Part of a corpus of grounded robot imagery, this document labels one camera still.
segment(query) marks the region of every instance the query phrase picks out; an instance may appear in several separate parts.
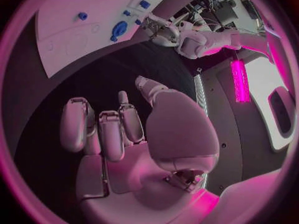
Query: magenta led strip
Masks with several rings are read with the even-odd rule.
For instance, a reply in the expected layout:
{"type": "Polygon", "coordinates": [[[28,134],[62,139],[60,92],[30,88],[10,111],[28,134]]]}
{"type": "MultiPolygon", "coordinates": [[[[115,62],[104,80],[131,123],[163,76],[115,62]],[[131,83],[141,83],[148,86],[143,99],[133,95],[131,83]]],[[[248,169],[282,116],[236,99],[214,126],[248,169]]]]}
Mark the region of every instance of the magenta led strip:
{"type": "Polygon", "coordinates": [[[236,102],[250,102],[248,78],[243,60],[231,62],[231,68],[235,83],[236,102]]]}

